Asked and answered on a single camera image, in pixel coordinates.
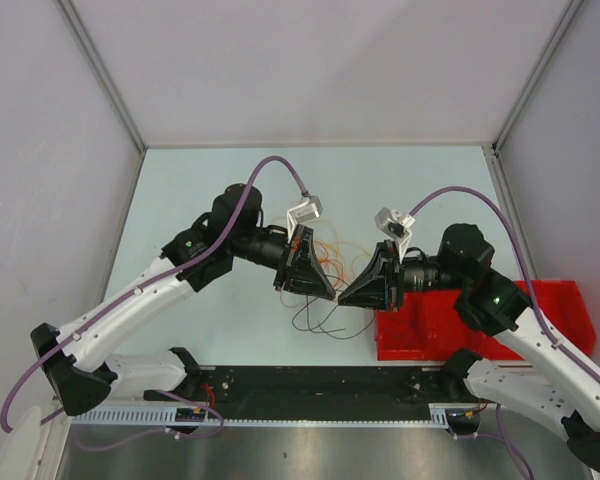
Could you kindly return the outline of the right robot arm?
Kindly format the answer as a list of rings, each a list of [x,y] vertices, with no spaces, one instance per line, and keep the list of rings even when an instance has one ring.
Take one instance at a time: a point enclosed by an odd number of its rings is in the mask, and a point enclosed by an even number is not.
[[[531,294],[492,268],[494,253],[478,227],[464,223],[446,228],[432,260],[400,259],[394,242],[379,242],[338,302],[390,311],[409,292],[459,290],[453,308],[463,323],[515,352],[547,382],[507,373],[463,348],[443,366],[443,393],[453,401],[491,400],[527,417],[600,473],[600,367],[534,310]]]

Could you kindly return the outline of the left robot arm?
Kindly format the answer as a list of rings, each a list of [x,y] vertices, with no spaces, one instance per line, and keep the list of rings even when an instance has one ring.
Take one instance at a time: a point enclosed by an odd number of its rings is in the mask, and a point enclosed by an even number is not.
[[[64,412],[78,416],[110,397],[194,397],[203,378],[186,348],[140,356],[114,351],[159,312],[230,273],[237,258],[273,270],[278,291],[334,299],[306,224],[321,213],[319,199],[306,194],[288,210],[286,226],[265,226],[261,192],[233,184],[117,298],[59,328],[36,327],[30,337]]]

